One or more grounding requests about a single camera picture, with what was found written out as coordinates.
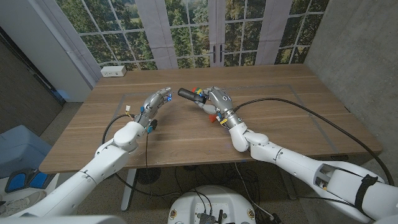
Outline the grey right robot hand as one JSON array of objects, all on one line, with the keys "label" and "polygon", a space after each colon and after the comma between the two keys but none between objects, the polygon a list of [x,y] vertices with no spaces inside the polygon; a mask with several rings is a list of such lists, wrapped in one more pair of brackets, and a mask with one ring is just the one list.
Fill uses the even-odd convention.
[{"label": "grey right robot hand", "polygon": [[202,108],[208,114],[217,115],[217,120],[220,125],[227,129],[233,129],[236,126],[247,130],[246,124],[242,119],[234,112],[233,103],[229,95],[224,91],[224,89],[213,86],[206,88],[201,92],[201,96],[206,97],[213,104],[207,105],[196,101],[195,103]]}]

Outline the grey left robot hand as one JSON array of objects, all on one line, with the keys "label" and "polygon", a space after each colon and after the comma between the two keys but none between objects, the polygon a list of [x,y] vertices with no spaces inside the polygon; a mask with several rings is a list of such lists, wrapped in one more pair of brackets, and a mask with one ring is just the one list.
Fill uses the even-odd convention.
[{"label": "grey left robot hand", "polygon": [[140,113],[135,116],[134,121],[146,128],[154,119],[158,109],[172,99],[171,87],[166,87],[151,94],[145,99],[140,108]]}]

